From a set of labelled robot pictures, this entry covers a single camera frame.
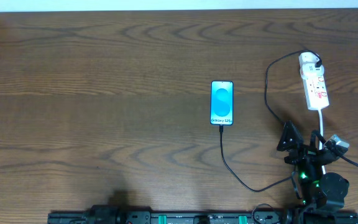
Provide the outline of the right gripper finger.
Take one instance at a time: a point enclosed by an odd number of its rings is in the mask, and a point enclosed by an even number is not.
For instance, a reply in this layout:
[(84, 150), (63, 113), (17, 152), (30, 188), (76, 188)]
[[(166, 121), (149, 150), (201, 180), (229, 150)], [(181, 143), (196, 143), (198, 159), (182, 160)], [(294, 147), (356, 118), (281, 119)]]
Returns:
[(291, 151), (298, 149), (303, 143), (304, 139), (299, 130), (292, 121), (287, 121), (284, 124), (283, 132), (277, 145), (277, 150)]
[(315, 152), (319, 151), (319, 146), (316, 144), (316, 140), (318, 140), (318, 144), (324, 144), (325, 138), (321, 135), (318, 130), (313, 130), (311, 132), (311, 139), (310, 139), (310, 148), (312, 148)]

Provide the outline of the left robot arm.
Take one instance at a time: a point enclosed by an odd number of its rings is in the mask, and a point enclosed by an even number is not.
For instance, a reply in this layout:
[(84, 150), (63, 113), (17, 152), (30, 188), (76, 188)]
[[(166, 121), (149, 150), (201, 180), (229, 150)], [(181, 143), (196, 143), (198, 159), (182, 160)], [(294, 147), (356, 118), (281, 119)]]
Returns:
[(119, 224), (119, 209), (109, 205), (93, 205), (86, 215), (86, 224)]

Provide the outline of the blue Samsung Galaxy smartphone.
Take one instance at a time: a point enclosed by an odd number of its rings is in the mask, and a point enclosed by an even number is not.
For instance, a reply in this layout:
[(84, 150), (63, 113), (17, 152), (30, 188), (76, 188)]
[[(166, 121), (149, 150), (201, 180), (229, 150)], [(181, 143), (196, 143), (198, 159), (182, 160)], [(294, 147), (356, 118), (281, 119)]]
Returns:
[(234, 122), (234, 84), (232, 81), (211, 82), (210, 123), (231, 126)]

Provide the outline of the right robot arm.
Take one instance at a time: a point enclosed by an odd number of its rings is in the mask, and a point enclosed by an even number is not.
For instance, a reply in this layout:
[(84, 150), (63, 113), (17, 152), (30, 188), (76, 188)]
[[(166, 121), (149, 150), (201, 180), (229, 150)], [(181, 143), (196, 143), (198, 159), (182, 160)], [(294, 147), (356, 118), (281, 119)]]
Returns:
[(349, 144), (337, 135), (328, 140), (319, 131), (311, 133), (309, 144), (291, 121), (284, 124), (278, 151), (287, 151), (285, 163), (294, 165), (291, 177), (296, 196), (303, 204), (286, 210), (283, 223), (339, 223), (338, 210), (344, 207), (349, 181), (335, 172), (323, 172), (323, 166), (337, 161)]

